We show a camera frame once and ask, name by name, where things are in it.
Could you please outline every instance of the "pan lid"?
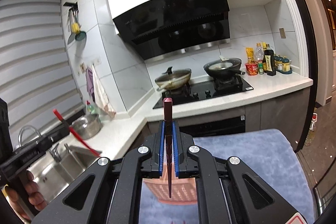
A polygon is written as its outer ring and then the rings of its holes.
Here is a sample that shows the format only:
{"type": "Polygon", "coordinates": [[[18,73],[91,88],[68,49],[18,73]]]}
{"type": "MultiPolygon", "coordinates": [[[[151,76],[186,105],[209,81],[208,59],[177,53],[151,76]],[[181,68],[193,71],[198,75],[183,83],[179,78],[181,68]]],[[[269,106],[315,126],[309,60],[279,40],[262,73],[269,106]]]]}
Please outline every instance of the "pan lid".
{"type": "Polygon", "coordinates": [[[242,61],[239,58],[226,58],[225,60],[216,60],[209,62],[204,65],[205,70],[211,70],[211,71],[219,71],[219,70],[225,70],[229,68],[234,68],[236,66],[241,65],[242,61]]]}
{"type": "Polygon", "coordinates": [[[155,79],[155,82],[164,82],[174,80],[183,76],[186,76],[191,73],[191,69],[179,69],[172,71],[173,67],[169,67],[166,72],[162,74],[162,76],[155,79]]]}

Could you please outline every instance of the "hanging towel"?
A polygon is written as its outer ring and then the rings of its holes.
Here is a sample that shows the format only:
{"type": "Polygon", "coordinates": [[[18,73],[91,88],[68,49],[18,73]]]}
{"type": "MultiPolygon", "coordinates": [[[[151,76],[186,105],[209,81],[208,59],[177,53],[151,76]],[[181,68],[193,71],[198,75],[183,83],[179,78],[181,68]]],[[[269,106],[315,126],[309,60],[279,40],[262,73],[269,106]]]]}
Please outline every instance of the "hanging towel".
{"type": "Polygon", "coordinates": [[[86,68],[85,77],[86,77],[86,90],[92,97],[92,100],[95,102],[95,89],[93,87],[92,70],[89,67],[86,68]]]}
{"type": "Polygon", "coordinates": [[[96,99],[96,105],[103,109],[110,117],[114,118],[116,112],[109,102],[109,98],[97,76],[95,67],[92,65],[93,88],[96,99]]]}

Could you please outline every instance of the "hand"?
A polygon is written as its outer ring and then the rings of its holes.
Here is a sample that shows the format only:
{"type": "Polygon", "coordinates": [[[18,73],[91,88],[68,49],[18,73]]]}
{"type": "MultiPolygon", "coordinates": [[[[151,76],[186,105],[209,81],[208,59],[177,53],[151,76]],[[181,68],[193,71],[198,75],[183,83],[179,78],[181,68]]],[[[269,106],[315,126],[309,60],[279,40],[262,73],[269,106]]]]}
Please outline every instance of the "hand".
{"type": "MultiPolygon", "coordinates": [[[[25,185],[25,189],[29,194],[29,202],[35,206],[36,210],[41,211],[47,206],[47,202],[44,200],[42,194],[38,191],[39,187],[36,182],[33,181],[34,176],[31,172],[27,171],[27,177],[29,182],[25,185]]],[[[21,206],[18,204],[19,195],[18,193],[6,186],[6,194],[9,197],[9,204],[11,207],[23,218],[31,220],[27,214],[23,211],[21,206]]]]}

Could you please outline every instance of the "dark red chopstick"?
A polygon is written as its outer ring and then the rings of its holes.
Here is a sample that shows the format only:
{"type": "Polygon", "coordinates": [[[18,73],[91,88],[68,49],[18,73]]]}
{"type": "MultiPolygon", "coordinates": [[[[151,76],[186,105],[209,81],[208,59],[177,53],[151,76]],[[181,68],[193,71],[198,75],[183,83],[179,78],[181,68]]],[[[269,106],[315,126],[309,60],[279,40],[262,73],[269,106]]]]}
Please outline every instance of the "dark red chopstick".
{"type": "Polygon", "coordinates": [[[100,157],[99,153],[92,149],[82,138],[79,136],[79,134],[67,123],[67,121],[64,120],[62,115],[57,111],[57,109],[53,110],[55,116],[64,124],[66,128],[69,129],[69,131],[74,135],[74,137],[80,141],[87,149],[91,151],[92,154],[94,154],[96,157],[100,157]]]}
{"type": "Polygon", "coordinates": [[[172,133],[173,133],[173,100],[172,98],[165,98],[163,100],[163,116],[165,120],[168,189],[169,189],[169,197],[171,198],[172,133]]]}

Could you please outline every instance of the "metal pivot bolt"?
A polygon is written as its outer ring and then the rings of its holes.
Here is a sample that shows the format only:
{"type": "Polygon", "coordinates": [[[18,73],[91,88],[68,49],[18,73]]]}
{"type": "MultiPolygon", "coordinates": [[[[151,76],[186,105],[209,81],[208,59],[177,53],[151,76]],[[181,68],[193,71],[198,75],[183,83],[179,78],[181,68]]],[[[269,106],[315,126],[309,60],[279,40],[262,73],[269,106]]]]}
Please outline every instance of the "metal pivot bolt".
{"type": "Polygon", "coordinates": [[[191,153],[197,153],[197,152],[199,152],[199,150],[200,150],[200,148],[196,145],[193,145],[193,146],[189,147],[189,151],[191,153]]]}
{"type": "Polygon", "coordinates": [[[107,158],[100,158],[98,160],[98,164],[101,165],[101,166],[106,165],[108,162],[109,162],[109,160],[107,158]]]}
{"type": "Polygon", "coordinates": [[[237,158],[237,157],[231,157],[229,161],[230,161],[230,163],[232,163],[234,165],[237,165],[237,164],[240,163],[240,159],[237,158]]]}
{"type": "Polygon", "coordinates": [[[148,149],[147,146],[140,146],[140,147],[138,148],[138,152],[141,153],[141,154],[145,154],[145,153],[147,153],[148,150],[149,150],[149,149],[148,149]]]}

